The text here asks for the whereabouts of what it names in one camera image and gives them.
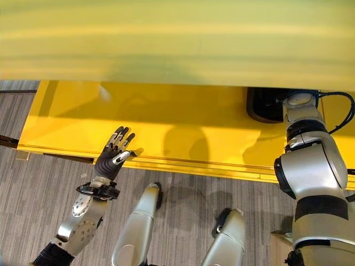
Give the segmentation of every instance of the robot leg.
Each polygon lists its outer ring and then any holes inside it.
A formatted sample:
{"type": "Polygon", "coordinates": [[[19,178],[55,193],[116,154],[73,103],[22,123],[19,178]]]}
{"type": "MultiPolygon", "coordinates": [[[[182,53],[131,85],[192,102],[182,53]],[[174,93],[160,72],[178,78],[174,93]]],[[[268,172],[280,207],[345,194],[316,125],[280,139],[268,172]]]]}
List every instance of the robot leg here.
{"type": "Polygon", "coordinates": [[[215,240],[201,266],[241,266],[245,241],[243,212],[224,209],[212,235],[215,240]]]}
{"type": "Polygon", "coordinates": [[[112,266],[147,265],[154,214],[162,198],[159,183],[148,185],[120,233],[111,258],[112,266]]]}

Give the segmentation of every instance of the black wire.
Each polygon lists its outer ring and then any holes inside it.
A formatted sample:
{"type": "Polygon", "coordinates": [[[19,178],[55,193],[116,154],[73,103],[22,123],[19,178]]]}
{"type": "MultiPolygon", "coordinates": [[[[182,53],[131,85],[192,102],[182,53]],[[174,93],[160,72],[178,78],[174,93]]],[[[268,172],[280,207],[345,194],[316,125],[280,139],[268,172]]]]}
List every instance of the black wire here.
{"type": "Polygon", "coordinates": [[[319,93],[319,98],[324,97],[324,96],[330,96],[330,95],[345,96],[351,102],[350,110],[349,110],[347,116],[345,117],[345,119],[339,125],[335,126],[335,129],[329,131],[329,134],[332,134],[332,133],[338,131],[339,129],[341,129],[342,127],[344,127],[347,123],[349,123],[353,119],[353,117],[355,115],[355,101],[354,101],[354,98],[349,93],[344,93],[342,91],[331,92],[331,93],[319,93]]]}

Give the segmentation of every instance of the yellow panel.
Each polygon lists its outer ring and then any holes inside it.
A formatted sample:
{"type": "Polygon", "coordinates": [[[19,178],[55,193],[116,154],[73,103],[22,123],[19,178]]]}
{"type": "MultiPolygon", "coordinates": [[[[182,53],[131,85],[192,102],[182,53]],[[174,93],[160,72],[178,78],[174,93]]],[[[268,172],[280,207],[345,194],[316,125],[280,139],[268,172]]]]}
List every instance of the yellow panel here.
{"type": "MultiPolygon", "coordinates": [[[[322,102],[324,119],[330,131],[344,120],[350,109],[350,101],[344,96],[327,96],[322,98],[322,102]]],[[[347,167],[355,168],[355,119],[332,136],[337,142],[347,167]]]]}
{"type": "Polygon", "coordinates": [[[18,149],[97,158],[125,125],[139,155],[126,167],[276,183],[285,129],[251,119],[245,101],[229,86],[42,81],[18,149]]]}
{"type": "Polygon", "coordinates": [[[3,79],[355,90],[350,0],[1,0],[3,79]]]}

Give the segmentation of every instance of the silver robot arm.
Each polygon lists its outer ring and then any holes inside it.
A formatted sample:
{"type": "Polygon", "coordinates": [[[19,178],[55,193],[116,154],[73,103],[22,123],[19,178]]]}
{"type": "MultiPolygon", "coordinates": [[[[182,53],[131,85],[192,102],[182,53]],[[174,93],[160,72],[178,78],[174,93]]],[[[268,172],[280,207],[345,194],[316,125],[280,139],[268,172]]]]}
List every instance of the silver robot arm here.
{"type": "Polygon", "coordinates": [[[354,265],[355,203],[343,194],[347,168],[317,110],[317,96],[283,102],[286,153],[275,160],[280,189],[297,201],[288,265],[354,265]]]}
{"type": "Polygon", "coordinates": [[[80,194],[73,204],[71,214],[32,265],[69,265],[93,239],[103,220],[108,200],[117,199],[119,195],[113,180],[124,161],[134,155],[133,152],[125,150],[135,136],[130,134],[123,140],[128,130],[127,127],[121,126],[111,136],[95,164],[95,177],[91,182],[77,188],[80,194]]]}

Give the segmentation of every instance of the floor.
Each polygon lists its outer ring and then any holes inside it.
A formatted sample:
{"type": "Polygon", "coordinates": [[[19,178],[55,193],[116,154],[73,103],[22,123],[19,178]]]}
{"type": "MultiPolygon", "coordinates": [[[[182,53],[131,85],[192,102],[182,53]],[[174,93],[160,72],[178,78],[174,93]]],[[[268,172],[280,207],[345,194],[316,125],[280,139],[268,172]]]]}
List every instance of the floor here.
{"type": "MultiPolygon", "coordinates": [[[[11,83],[33,90],[37,81],[11,83]]],[[[0,134],[19,138],[34,93],[0,93],[0,134]]],[[[56,234],[70,214],[93,165],[16,151],[0,146],[0,254],[3,265],[26,265],[56,234]]],[[[290,231],[294,201],[277,185],[209,176],[123,168],[116,179],[119,198],[110,202],[95,238],[72,265],[110,265],[115,242],[128,215],[150,182],[161,182],[164,200],[156,213],[148,261],[157,265],[200,265],[210,244],[215,217],[225,207],[245,213],[244,266],[270,265],[270,233],[290,231]]]]}

